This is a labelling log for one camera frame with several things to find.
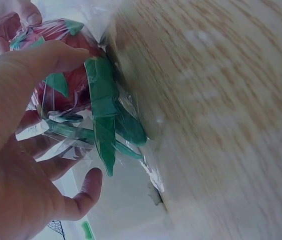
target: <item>clear plastic wrap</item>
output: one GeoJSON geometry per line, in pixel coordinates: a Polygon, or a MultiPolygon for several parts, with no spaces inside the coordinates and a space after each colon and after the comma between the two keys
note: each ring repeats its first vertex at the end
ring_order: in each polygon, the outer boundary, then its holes
{"type": "Polygon", "coordinates": [[[53,73],[40,82],[32,95],[29,107],[37,110],[45,125],[43,134],[73,146],[73,155],[66,158],[88,158],[96,147],[109,176],[113,175],[116,151],[134,159],[143,157],[116,140],[142,146],[147,137],[139,123],[119,101],[114,68],[105,52],[84,24],[69,20],[48,20],[40,25],[20,29],[10,43],[11,51],[36,47],[49,40],[58,40],[73,48],[89,50],[84,65],[71,72],[53,73]]]}

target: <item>wooden table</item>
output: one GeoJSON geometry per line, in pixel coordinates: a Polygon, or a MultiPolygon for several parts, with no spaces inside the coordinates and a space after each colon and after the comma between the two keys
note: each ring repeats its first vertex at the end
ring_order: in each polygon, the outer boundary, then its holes
{"type": "Polygon", "coordinates": [[[128,0],[108,30],[180,240],[282,240],[282,0],[128,0]]]}

